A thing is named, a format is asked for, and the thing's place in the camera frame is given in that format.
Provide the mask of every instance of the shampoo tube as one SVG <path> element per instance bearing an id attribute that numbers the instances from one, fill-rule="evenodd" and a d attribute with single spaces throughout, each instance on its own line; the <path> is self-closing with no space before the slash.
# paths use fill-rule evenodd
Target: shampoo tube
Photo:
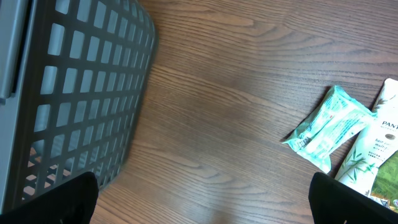
<path id="1" fill-rule="evenodd" d="M 335 178 L 367 197 L 380 166 L 398 149 L 398 81 L 384 81 L 373 111 L 375 122 L 360 132 Z"/>

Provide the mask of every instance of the wooden surface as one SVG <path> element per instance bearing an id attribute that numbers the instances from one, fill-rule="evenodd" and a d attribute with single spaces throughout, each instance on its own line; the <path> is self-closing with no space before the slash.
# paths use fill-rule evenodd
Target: wooden surface
<path id="1" fill-rule="evenodd" d="M 280 143 L 341 85 L 398 78 L 396 0 L 142 0 L 159 52 L 127 164 L 92 223 L 313 223 L 319 171 Z M 334 177 L 353 141 L 331 155 Z"/>

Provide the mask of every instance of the teal plastic packet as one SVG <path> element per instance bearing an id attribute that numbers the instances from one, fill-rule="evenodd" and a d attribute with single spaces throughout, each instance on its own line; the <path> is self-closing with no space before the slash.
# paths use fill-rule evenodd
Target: teal plastic packet
<path id="1" fill-rule="evenodd" d="M 331 170 L 329 155 L 376 117 L 340 86 L 330 88 L 321 104 L 283 142 L 323 172 Z"/>

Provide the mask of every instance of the brand logo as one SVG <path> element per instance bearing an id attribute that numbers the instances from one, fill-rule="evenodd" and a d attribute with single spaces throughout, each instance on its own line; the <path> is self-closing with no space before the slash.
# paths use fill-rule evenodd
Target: brand logo
<path id="1" fill-rule="evenodd" d="M 388 126 L 390 128 L 398 129 L 398 124 L 392 124 L 392 123 L 387 122 L 387 121 L 383 121 L 382 125 L 386 125 L 386 126 Z"/>

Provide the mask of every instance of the black object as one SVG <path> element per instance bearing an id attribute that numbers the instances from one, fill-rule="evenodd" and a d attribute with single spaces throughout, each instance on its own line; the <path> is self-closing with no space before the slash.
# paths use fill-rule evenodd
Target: black object
<path id="1" fill-rule="evenodd" d="M 94 173 L 86 172 L 0 216 L 2 224 L 90 223 L 98 198 Z"/>
<path id="2" fill-rule="evenodd" d="M 315 224 L 398 223 L 398 213 L 320 172 L 312 178 L 308 198 Z"/>

